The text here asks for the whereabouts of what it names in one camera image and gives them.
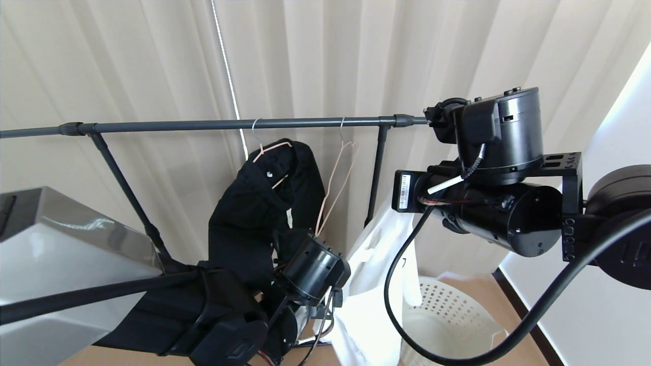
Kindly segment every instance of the curtain fold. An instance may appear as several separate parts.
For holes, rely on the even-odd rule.
[[[213,4],[3,1],[1,127],[64,122],[233,119]],[[241,118],[421,115],[451,96],[540,87],[546,152],[584,149],[651,40],[646,0],[215,0]],[[375,128],[343,128],[360,149],[329,218],[345,250],[366,216]],[[327,184],[336,128],[257,130],[311,146]],[[245,131],[249,151],[260,142]],[[207,256],[207,222],[243,163],[237,131],[105,137],[170,252]],[[141,229],[89,139],[2,140],[2,190],[49,185]],[[378,207],[396,169],[456,157],[425,126],[389,131]],[[336,193],[351,154],[333,179]],[[332,204],[331,196],[326,205]],[[432,220],[421,272],[492,272],[505,252]]]

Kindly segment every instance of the black garment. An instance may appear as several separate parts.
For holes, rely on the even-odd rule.
[[[208,222],[209,265],[235,272],[250,289],[269,285],[273,265],[274,231],[315,229],[325,191],[312,150],[298,141],[281,139],[249,155],[237,178],[224,193]],[[282,177],[287,177],[275,188]]]

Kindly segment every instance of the wooden floor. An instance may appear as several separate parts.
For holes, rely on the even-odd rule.
[[[493,318],[508,331],[513,330],[520,319],[508,302],[491,275],[474,277],[470,281],[446,278],[449,285],[460,289],[481,303]],[[307,348],[294,349],[283,361],[283,365],[295,366],[304,357]],[[266,366],[264,361],[256,356],[250,362],[251,366]],[[338,365],[337,357],[330,346],[317,347],[311,356],[308,366]],[[90,346],[62,364],[63,366],[192,366],[187,358],[167,356],[157,357],[153,354],[114,350]],[[493,366],[548,366],[535,342],[528,335],[511,353],[494,362]]]

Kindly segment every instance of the clothes hanger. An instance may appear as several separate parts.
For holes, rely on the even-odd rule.
[[[260,119],[256,119],[256,120],[254,120],[254,121],[253,121],[253,125],[251,126],[251,133],[253,134],[253,137],[255,137],[255,139],[258,140],[258,142],[260,143],[260,153],[258,154],[258,156],[256,156],[256,157],[253,159],[253,162],[254,162],[254,163],[257,162],[258,159],[259,159],[259,158],[260,158],[260,157],[261,157],[265,152],[267,152],[267,151],[269,151],[269,150],[273,150],[273,149],[275,149],[275,148],[277,148],[277,147],[281,147],[281,146],[283,146],[283,145],[288,145],[289,147],[292,147],[292,144],[290,144],[289,142],[286,142],[286,141],[285,141],[284,143],[276,144],[276,145],[274,145],[274,146],[268,148],[267,150],[264,150],[264,147],[262,146],[262,141],[261,141],[261,140],[258,138],[258,136],[255,134],[255,124],[256,124],[259,120],[260,120]],[[272,178],[272,177],[273,177],[272,173],[268,171],[268,172],[267,172],[267,177],[268,177],[268,178]],[[287,178],[287,174],[285,174],[285,176],[282,177],[278,182],[276,182],[276,184],[274,184],[271,188],[274,190],[277,186],[280,185],[280,183],[282,183],[282,182],[285,180],[285,178]]]
[[[344,187],[346,186],[346,183],[348,183],[348,178],[350,177],[350,173],[353,171],[353,165],[355,165],[355,159],[357,158],[357,153],[359,152],[358,146],[356,143],[353,141],[349,141],[347,143],[344,143],[344,133],[342,131],[344,127],[344,120],[346,117],[341,119],[341,124],[339,125],[339,136],[341,136],[341,148],[339,149],[339,155],[337,156],[337,160],[335,161],[335,166],[332,168],[332,173],[330,174],[330,179],[328,180],[327,183],[327,191],[325,193],[325,197],[323,202],[321,203],[321,211],[319,211],[319,217],[316,220],[316,228],[314,231],[315,236],[321,235],[321,232],[323,231],[326,221],[328,217],[330,216],[330,213],[332,213],[332,209],[335,207],[335,204],[337,203],[337,199],[339,199],[339,195],[341,195],[341,192],[344,190]],[[325,215],[325,218],[323,220],[323,223],[321,223],[321,218],[323,217],[324,213],[324,208],[326,206],[326,199],[330,195],[330,187],[332,186],[332,178],[335,176],[335,171],[337,170],[337,165],[339,164],[339,160],[341,159],[341,154],[344,152],[344,149],[347,146],[351,146],[353,149],[353,158],[352,161],[350,162],[350,169],[348,169],[348,173],[346,174],[346,179],[344,179],[344,184],[341,185],[341,188],[339,189],[339,192],[337,192],[337,196],[332,202],[332,206],[330,206],[330,209],[327,211],[327,214]]]

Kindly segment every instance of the perforated basket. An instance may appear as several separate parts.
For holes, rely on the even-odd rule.
[[[456,288],[420,276],[421,306],[405,306],[403,328],[423,348],[448,358],[468,358],[493,347],[493,338],[505,332],[478,302]],[[405,366],[438,365],[402,342]]]

